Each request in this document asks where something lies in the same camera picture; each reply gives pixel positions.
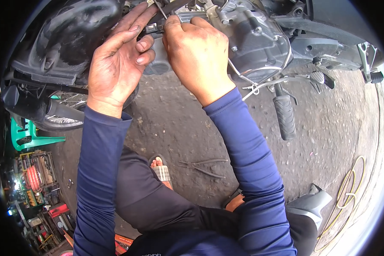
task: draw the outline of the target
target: blue long sleeve shirt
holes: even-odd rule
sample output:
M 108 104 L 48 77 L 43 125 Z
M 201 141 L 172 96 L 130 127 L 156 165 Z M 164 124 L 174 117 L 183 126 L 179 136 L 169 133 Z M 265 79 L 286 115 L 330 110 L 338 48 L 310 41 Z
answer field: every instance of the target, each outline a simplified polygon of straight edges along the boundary
M 245 196 L 237 242 L 212 231 L 168 231 L 138 237 L 128 255 L 279 255 L 297 251 L 285 214 L 283 183 L 266 140 L 237 88 L 204 108 L 220 131 Z M 114 255 L 118 160 L 132 118 L 85 110 L 77 176 L 74 255 Z

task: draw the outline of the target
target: toe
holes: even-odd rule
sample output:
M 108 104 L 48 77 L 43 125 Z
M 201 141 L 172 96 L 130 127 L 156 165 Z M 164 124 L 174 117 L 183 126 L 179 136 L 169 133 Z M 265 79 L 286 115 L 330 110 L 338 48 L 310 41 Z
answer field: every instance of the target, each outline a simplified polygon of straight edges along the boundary
M 155 160 L 156 160 L 156 165 L 157 166 L 163 166 L 162 159 L 159 156 L 157 156 L 155 158 Z

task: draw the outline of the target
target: motorcycle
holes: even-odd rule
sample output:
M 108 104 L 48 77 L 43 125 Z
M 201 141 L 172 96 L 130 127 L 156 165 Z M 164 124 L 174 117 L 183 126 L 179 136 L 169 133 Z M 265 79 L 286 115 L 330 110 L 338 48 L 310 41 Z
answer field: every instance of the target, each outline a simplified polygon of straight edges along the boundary
M 1 83 L 1 97 L 20 127 L 29 119 L 45 131 L 82 127 L 92 54 L 117 22 L 144 0 L 43 0 L 15 46 Z M 291 98 L 282 82 L 307 81 L 334 89 L 327 70 L 360 70 L 366 83 L 384 76 L 376 67 L 384 56 L 374 32 L 351 3 L 343 0 L 159 0 L 161 12 L 140 38 L 152 34 L 156 58 L 144 74 L 172 70 L 162 43 L 164 22 L 201 17 L 229 38 L 228 74 L 251 85 L 246 100 L 268 87 L 283 140 L 296 136 Z M 314 64 L 310 74 L 290 73 Z M 124 104 L 138 94 L 139 85 Z

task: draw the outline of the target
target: concrete floor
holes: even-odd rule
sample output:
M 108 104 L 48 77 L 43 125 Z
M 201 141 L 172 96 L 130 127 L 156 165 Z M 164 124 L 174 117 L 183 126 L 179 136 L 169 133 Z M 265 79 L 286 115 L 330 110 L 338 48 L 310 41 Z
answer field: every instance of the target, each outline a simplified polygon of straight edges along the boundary
M 310 70 L 312 67 L 293 71 Z M 259 95 L 246 100 L 276 160 L 287 201 L 307 193 L 313 182 L 333 197 L 322 212 L 325 220 L 335 204 L 344 175 L 359 155 L 367 159 L 362 185 L 365 186 L 378 144 L 379 112 L 375 86 L 364 84 L 360 72 L 335 70 L 331 74 L 337 80 L 336 88 L 322 87 L 320 95 L 307 83 L 283 84 L 299 102 L 298 106 L 293 104 L 297 138 L 289 142 L 280 137 L 271 92 L 263 88 Z M 241 92 L 245 95 L 249 90 L 241 89 Z M 220 133 L 174 73 L 143 76 L 140 93 L 128 111 L 133 122 L 125 144 L 147 158 L 154 153 L 164 155 L 169 162 L 174 190 L 180 195 L 193 203 L 219 208 L 235 191 L 238 183 L 228 163 L 208 167 L 226 179 L 177 166 L 180 160 L 228 159 L 228 154 Z M 52 136 L 67 136 L 67 140 L 49 146 L 58 177 L 62 179 L 63 196 L 74 213 L 77 209 L 76 186 L 68 189 L 67 181 L 77 178 L 81 134 L 81 129 L 52 133 Z M 358 182 L 361 166 L 356 169 Z M 116 218 L 115 232 L 129 238 L 139 234 L 119 217 Z

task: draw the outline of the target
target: dirty hand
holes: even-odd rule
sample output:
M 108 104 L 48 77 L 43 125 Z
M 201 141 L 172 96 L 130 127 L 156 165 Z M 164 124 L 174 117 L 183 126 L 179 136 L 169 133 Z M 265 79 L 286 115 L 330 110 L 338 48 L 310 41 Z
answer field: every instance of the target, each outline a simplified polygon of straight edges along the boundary
M 99 113 L 121 118 L 122 106 L 137 86 L 145 66 L 155 58 L 149 49 L 152 36 L 137 36 L 157 7 L 140 3 L 118 23 L 107 40 L 98 47 L 91 61 L 87 105 Z
M 171 15 L 163 42 L 175 74 L 203 106 L 235 88 L 226 73 L 228 38 L 204 19 L 180 23 L 178 16 Z

